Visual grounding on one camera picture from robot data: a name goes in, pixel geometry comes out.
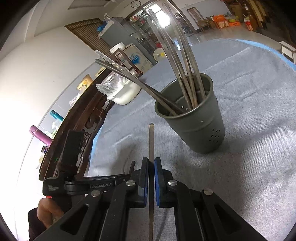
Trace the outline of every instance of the clock face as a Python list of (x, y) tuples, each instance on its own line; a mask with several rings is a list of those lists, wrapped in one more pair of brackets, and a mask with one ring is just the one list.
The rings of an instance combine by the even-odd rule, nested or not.
[(132, 7), (132, 8), (138, 8), (138, 7), (140, 7), (140, 6), (141, 6), (141, 2), (138, 1), (138, 0), (135, 0), (135, 1), (132, 1), (132, 2), (131, 2), (131, 7)]

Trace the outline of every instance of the person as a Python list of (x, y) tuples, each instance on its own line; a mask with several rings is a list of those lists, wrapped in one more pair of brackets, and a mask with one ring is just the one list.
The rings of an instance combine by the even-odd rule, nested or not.
[(64, 215), (60, 206), (51, 198), (42, 198), (38, 207), (28, 213), (30, 241), (48, 229)]

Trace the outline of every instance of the cup rim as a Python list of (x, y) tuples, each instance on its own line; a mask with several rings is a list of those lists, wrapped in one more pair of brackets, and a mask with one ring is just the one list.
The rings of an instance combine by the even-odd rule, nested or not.
[[(165, 119), (177, 119), (177, 118), (181, 118), (181, 117), (187, 116), (187, 115), (191, 114), (192, 112), (196, 111), (197, 109), (201, 108), (201, 106), (204, 105), (204, 103), (210, 98), (210, 96), (213, 95), (213, 85), (214, 85), (214, 84), (213, 84), (213, 80), (211, 79), (211, 77), (208, 76), (207, 74), (200, 73), (200, 75), (203, 75), (204, 77), (206, 77), (206, 78), (209, 80), (209, 82), (210, 82), (210, 90), (209, 90), (209, 93), (208, 93), (208, 95), (206, 96), (206, 98), (204, 99), (203, 102), (201, 102), (201, 103), (200, 103), (197, 107), (195, 107), (194, 109), (192, 109), (192, 110), (190, 110), (190, 111), (188, 111), (188, 112), (186, 112), (186, 113), (180, 114), (180, 115), (163, 115), (163, 114), (161, 114), (161, 113), (158, 111), (158, 109), (157, 109), (157, 103), (159, 103), (159, 102), (158, 102), (158, 101), (155, 101), (155, 104), (154, 104), (154, 110), (155, 110), (156, 114), (157, 114), (158, 116), (162, 117), (162, 118), (165, 118)], [(163, 88), (163, 90), (162, 90), (160, 93), (162, 93), (166, 88), (168, 88), (169, 85), (171, 85), (171, 84), (172, 84), (173, 82), (175, 82), (175, 81), (178, 81), (178, 80), (175, 79), (175, 80), (173, 80), (172, 82), (170, 82), (169, 84), (167, 84), (167, 85)]]

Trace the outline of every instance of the white stool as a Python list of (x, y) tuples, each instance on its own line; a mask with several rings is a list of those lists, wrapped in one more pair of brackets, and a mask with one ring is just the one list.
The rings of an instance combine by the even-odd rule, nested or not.
[(296, 49), (284, 41), (281, 41), (279, 43), (281, 44), (282, 55), (288, 55), (293, 60), (293, 63), (296, 64)]

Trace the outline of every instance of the clear plastic bag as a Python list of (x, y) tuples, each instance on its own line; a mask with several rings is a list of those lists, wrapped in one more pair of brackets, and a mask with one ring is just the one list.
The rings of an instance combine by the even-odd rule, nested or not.
[(122, 90), (127, 79), (115, 72), (111, 72), (101, 84), (97, 84), (98, 91), (107, 96), (113, 97)]

